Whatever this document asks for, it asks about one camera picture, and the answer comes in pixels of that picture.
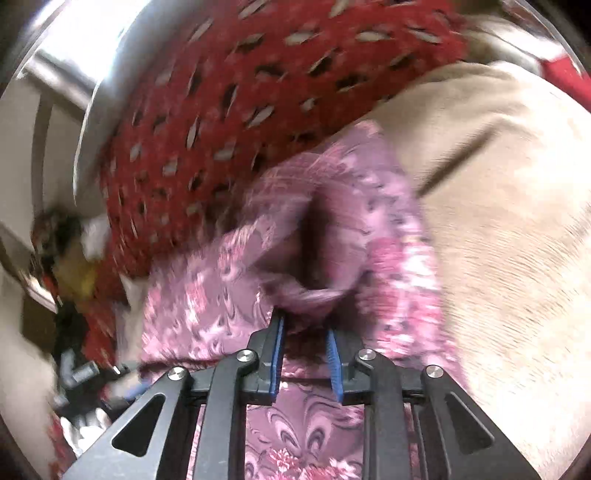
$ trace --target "beige fabric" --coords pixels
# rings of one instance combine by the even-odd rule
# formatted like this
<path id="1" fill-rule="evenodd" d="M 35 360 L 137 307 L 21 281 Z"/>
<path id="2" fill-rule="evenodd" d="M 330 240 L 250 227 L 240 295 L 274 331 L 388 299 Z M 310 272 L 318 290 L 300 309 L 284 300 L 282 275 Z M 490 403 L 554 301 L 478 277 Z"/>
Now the beige fabric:
<path id="1" fill-rule="evenodd" d="M 473 396 L 555 480 L 591 433 L 591 115 L 506 69 L 443 67 L 370 117 L 422 196 Z"/>

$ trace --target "beige blanket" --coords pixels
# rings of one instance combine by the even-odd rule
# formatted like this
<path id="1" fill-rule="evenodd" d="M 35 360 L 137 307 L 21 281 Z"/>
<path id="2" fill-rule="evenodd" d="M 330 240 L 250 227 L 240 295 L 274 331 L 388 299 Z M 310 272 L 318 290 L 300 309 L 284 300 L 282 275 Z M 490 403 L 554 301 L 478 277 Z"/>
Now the beige blanket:
<path id="1" fill-rule="evenodd" d="M 591 115 L 519 67 L 455 64 L 369 116 L 420 192 L 474 398 L 559 478 L 591 433 Z"/>

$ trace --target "triangular cutout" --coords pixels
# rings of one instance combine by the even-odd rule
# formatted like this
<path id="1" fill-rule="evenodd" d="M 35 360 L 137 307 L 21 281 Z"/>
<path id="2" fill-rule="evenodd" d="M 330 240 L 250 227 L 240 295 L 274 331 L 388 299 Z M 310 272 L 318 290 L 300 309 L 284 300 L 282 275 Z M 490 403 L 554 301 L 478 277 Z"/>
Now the triangular cutout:
<path id="1" fill-rule="evenodd" d="M 445 396 L 457 444 L 464 455 L 492 446 L 494 437 L 454 393 Z"/>
<path id="2" fill-rule="evenodd" d="M 113 439 L 113 447 L 143 457 L 148 451 L 165 400 L 164 395 L 155 395 Z"/>

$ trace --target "purple patterned cloth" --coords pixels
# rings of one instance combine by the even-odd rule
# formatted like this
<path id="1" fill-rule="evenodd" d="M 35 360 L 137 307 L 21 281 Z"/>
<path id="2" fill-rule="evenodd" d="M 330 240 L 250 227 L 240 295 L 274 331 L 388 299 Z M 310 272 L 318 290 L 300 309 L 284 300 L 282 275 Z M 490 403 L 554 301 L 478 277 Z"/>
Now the purple patterned cloth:
<path id="1" fill-rule="evenodd" d="M 267 171 L 235 224 L 155 269 L 142 360 L 208 367 L 246 347 L 272 307 L 283 308 L 290 330 L 280 392 L 272 407 L 248 408 L 245 478 L 358 478 L 363 409 L 340 406 L 330 390 L 329 313 L 397 364 L 437 364 L 462 380 L 408 180 L 379 127 L 363 121 Z"/>

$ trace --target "silver bolt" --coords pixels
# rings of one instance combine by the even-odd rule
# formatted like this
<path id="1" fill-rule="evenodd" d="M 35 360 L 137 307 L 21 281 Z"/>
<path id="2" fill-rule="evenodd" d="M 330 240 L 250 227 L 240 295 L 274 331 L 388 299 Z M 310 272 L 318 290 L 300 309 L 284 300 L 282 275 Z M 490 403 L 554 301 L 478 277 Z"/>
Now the silver bolt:
<path id="1" fill-rule="evenodd" d="M 443 368 L 439 365 L 429 365 L 427 367 L 427 376 L 431 378 L 440 378 L 443 376 Z"/>
<path id="2" fill-rule="evenodd" d="M 255 358 L 255 352 L 252 350 L 240 350 L 236 354 L 236 359 L 239 362 L 250 362 L 253 358 Z"/>
<path id="3" fill-rule="evenodd" d="M 359 352 L 357 352 L 359 358 L 361 360 L 370 361 L 375 358 L 375 351 L 371 348 L 362 348 Z"/>
<path id="4" fill-rule="evenodd" d="M 170 380 L 180 380 L 185 375 L 187 375 L 187 370 L 183 367 L 172 367 L 168 372 Z"/>

